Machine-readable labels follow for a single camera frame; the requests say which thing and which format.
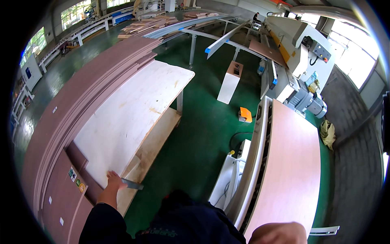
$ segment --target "yellow bag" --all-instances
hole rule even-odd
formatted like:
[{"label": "yellow bag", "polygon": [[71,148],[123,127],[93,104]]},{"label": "yellow bag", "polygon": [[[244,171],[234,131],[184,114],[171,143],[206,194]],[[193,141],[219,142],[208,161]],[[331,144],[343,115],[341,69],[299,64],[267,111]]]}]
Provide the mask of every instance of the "yellow bag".
[{"label": "yellow bag", "polygon": [[336,140],[335,135],[335,126],[326,119],[324,122],[321,123],[320,127],[320,136],[325,145],[327,145],[330,150],[333,150],[332,144]]}]

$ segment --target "metal rail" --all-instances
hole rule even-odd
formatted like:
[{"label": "metal rail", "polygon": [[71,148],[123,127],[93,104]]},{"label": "metal rail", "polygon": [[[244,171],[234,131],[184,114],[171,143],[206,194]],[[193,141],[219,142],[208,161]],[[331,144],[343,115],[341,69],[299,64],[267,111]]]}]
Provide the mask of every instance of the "metal rail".
[{"label": "metal rail", "polygon": [[[229,18],[229,19],[227,19],[227,20],[236,20],[237,18],[236,17],[233,17],[233,18]],[[223,21],[225,21],[225,20],[218,20],[218,21],[214,21],[214,22],[212,22],[212,23],[206,23],[206,24],[204,24],[204,25],[199,25],[199,26],[196,26],[196,27],[193,27],[193,28],[191,28],[190,30],[197,30],[197,29],[200,29],[200,28],[204,28],[204,27],[206,27],[206,26],[209,26],[209,25],[214,25],[214,24],[217,24],[217,23],[221,23],[221,22],[223,22]],[[164,40],[161,42],[161,44],[164,44],[164,43],[166,43],[166,42],[168,42],[168,41],[170,41],[170,40],[172,40],[172,39],[175,39],[176,37],[179,37],[179,36],[181,36],[181,35],[183,35],[183,34],[185,34],[185,32],[179,32],[179,33],[177,33],[176,35],[173,35],[173,36],[170,36],[170,37],[168,37],[168,38],[164,38]]]},{"label": "metal rail", "polygon": [[249,20],[245,21],[244,23],[240,24],[239,26],[237,26],[236,28],[234,28],[233,30],[229,31],[224,36],[219,38],[213,44],[208,46],[204,51],[205,53],[207,53],[207,59],[209,59],[225,42],[229,40],[230,37],[232,37],[235,33],[237,33],[241,29],[241,27],[246,25],[246,23],[248,22]]},{"label": "metal rail", "polygon": [[186,28],[188,26],[192,26],[192,25],[199,24],[202,22],[207,22],[210,20],[216,20],[216,19],[220,19],[220,18],[233,17],[233,16],[236,16],[236,14],[223,14],[223,15],[217,15],[217,16],[204,17],[204,18],[200,18],[200,19],[187,20],[187,21],[179,22],[179,23],[152,31],[152,32],[144,35],[143,37],[157,39],[157,38],[165,36],[169,33],[180,30],[181,28]]},{"label": "metal rail", "polygon": [[[182,30],[180,30],[180,31],[185,32],[185,33],[194,34],[194,35],[197,35],[197,36],[204,36],[204,37],[207,37],[207,38],[210,38],[210,39],[214,39],[214,40],[218,40],[218,39],[219,39],[218,36],[213,36],[213,35],[211,35],[211,34],[199,32],[199,31],[195,31],[195,30],[182,29]],[[255,52],[255,51],[250,50],[250,49],[247,48],[246,46],[243,46],[243,45],[241,45],[241,44],[238,44],[238,43],[235,43],[235,42],[232,42],[232,41],[227,41],[226,43],[229,44],[229,45],[235,46],[235,47],[237,47],[237,48],[239,48],[239,49],[242,49],[242,50],[244,50],[244,51],[247,51],[248,53],[251,53],[251,54],[253,54],[253,55],[255,55],[255,56],[258,56],[258,57],[260,57],[260,58],[262,58],[262,59],[264,59],[264,60],[267,60],[266,57],[264,57],[264,56],[261,55],[261,54],[258,54],[258,53]]]}]

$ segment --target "white board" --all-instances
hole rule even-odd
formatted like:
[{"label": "white board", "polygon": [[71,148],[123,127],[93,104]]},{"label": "white board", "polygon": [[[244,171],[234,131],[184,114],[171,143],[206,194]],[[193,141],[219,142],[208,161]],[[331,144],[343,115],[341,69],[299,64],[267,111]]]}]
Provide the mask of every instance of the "white board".
[{"label": "white board", "polygon": [[217,100],[229,104],[239,81],[239,77],[226,73]]},{"label": "white board", "polygon": [[145,137],[195,73],[152,61],[116,90],[80,130],[75,144],[88,159],[87,172],[105,188],[106,173],[119,175]]}]

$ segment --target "brown laminated board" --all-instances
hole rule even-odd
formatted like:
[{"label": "brown laminated board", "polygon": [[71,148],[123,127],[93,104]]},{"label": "brown laminated board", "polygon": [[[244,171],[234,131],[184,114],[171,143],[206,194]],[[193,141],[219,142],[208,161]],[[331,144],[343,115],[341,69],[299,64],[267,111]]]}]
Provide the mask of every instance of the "brown laminated board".
[{"label": "brown laminated board", "polygon": [[309,236],[321,175],[318,130],[273,100],[269,151],[259,194],[244,236],[266,223],[298,222]]},{"label": "brown laminated board", "polygon": [[274,62],[283,65],[285,68],[287,68],[287,64],[284,61],[282,54],[280,53],[279,50],[274,50],[264,43],[260,43],[256,41],[255,39],[252,39],[249,44],[249,49],[252,51],[255,51],[271,60]]},{"label": "brown laminated board", "polygon": [[85,170],[88,160],[84,157],[83,153],[78,149],[77,145],[72,141],[66,149],[71,163],[76,167],[76,170],[83,177],[85,183],[88,185],[88,191],[85,196],[91,201],[93,205],[96,205],[98,196],[103,192],[103,189],[98,183],[89,175]]},{"label": "brown laminated board", "polygon": [[93,205],[87,198],[81,200],[80,206],[77,210],[76,217],[73,221],[71,232],[69,233],[68,244],[76,244],[80,239],[84,224],[87,221],[88,215],[91,212]]},{"label": "brown laminated board", "polygon": [[[71,168],[76,175],[74,181],[69,175]],[[77,186],[77,180],[86,187],[83,192]],[[87,190],[86,182],[62,150],[50,177],[43,207],[44,228],[57,244],[67,243],[75,214]]]},{"label": "brown laminated board", "polygon": [[74,141],[66,148],[66,154],[78,171],[87,166],[88,160],[84,157],[83,153],[80,152]]},{"label": "brown laminated board", "polygon": [[[84,116],[89,117],[104,101],[98,94],[109,96],[137,71],[137,67],[128,69],[129,64],[146,55],[149,51],[143,53],[145,48],[152,50],[159,42],[131,37],[117,43],[76,72],[49,103],[28,145],[22,172],[23,191],[36,217],[41,215],[41,199],[61,148],[73,140]],[[117,74],[127,77],[118,80]]]}]

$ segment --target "wooden panel offcut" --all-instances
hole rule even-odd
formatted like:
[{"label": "wooden panel offcut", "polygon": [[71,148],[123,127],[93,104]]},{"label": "wooden panel offcut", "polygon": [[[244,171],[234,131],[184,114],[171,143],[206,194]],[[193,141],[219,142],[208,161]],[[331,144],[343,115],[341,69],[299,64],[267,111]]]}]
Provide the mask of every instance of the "wooden panel offcut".
[{"label": "wooden panel offcut", "polygon": [[279,50],[274,50],[274,49],[268,47],[267,45],[265,45],[264,43],[260,43],[260,42],[256,41],[255,39],[252,39],[250,41],[249,49],[252,51],[255,51],[255,52],[257,52],[257,53],[259,53],[259,54],[261,54],[261,55],[263,55],[263,56],[273,60],[274,62],[276,62],[280,65],[283,65],[284,67],[287,68],[287,64],[284,61],[283,56]]}]

